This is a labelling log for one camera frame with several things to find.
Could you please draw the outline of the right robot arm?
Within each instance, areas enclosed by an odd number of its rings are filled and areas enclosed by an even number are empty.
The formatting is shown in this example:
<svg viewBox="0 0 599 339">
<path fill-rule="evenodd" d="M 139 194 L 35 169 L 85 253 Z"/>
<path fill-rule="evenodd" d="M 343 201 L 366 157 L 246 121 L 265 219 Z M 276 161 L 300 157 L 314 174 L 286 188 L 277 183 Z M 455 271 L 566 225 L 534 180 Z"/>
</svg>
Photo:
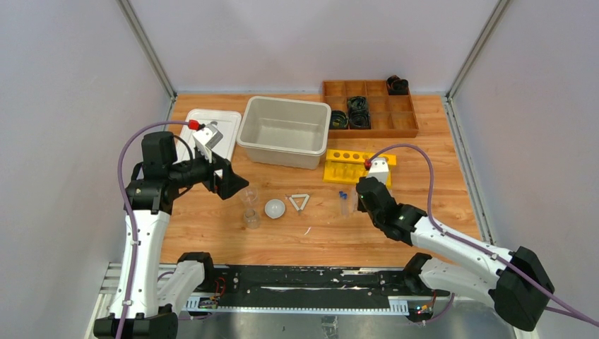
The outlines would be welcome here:
<svg viewBox="0 0 599 339">
<path fill-rule="evenodd" d="M 416 254 L 405 267 L 405 289 L 413 295 L 445 290 L 493 308 L 504 321 L 522 331 L 537 326 L 554 286 L 537 254 L 485 244 L 450 227 L 415 206 L 397 203 L 374 177 L 356 185 L 359 211 L 386 237 L 427 249 L 450 259 L 443 263 L 428 254 Z"/>
</svg>

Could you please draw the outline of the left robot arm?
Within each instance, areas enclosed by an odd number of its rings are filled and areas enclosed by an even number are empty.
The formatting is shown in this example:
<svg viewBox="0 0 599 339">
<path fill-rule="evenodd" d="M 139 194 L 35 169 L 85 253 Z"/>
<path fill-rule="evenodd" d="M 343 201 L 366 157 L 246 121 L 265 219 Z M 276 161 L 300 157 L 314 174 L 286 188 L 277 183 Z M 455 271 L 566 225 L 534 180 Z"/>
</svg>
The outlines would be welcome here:
<svg viewBox="0 0 599 339">
<path fill-rule="evenodd" d="M 192 134 L 188 160 L 179 160 L 172 132 L 153 132 L 141 141 L 142 161 L 122 188 L 126 245 L 117 293 L 108 315 L 93 325 L 96 338 L 175 338 L 179 314 L 191 294 L 222 292 L 207 252 L 186 252 L 160 287 L 160 251 L 174 202 L 196 184 L 222 200 L 248 187 L 231 162 L 214 151 L 223 135 L 202 126 Z"/>
</svg>

